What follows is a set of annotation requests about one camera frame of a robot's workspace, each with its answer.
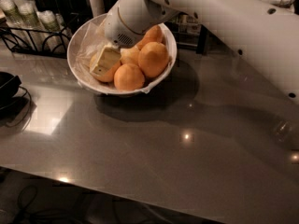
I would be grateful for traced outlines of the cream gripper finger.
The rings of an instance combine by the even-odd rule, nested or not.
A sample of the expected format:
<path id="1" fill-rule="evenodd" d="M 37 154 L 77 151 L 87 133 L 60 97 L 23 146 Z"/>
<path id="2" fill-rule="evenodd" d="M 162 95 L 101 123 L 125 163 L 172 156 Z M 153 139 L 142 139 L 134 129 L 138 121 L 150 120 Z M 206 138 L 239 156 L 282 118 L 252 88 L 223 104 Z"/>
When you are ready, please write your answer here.
<path id="1" fill-rule="evenodd" d="M 101 66 L 99 64 L 92 64 L 90 67 L 90 73 L 99 77 L 104 76 L 107 73 L 107 71 L 108 69 L 106 67 Z"/>

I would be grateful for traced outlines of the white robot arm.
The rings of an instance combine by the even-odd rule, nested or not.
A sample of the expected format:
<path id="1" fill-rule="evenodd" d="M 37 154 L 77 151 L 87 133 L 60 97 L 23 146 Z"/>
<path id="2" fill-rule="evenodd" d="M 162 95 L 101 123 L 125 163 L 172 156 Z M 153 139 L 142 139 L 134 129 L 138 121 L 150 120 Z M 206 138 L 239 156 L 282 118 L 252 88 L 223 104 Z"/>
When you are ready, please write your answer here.
<path id="1" fill-rule="evenodd" d="M 260 0 L 119 0 L 100 35 L 130 48 L 180 12 L 196 18 L 275 87 L 299 103 L 299 16 Z"/>

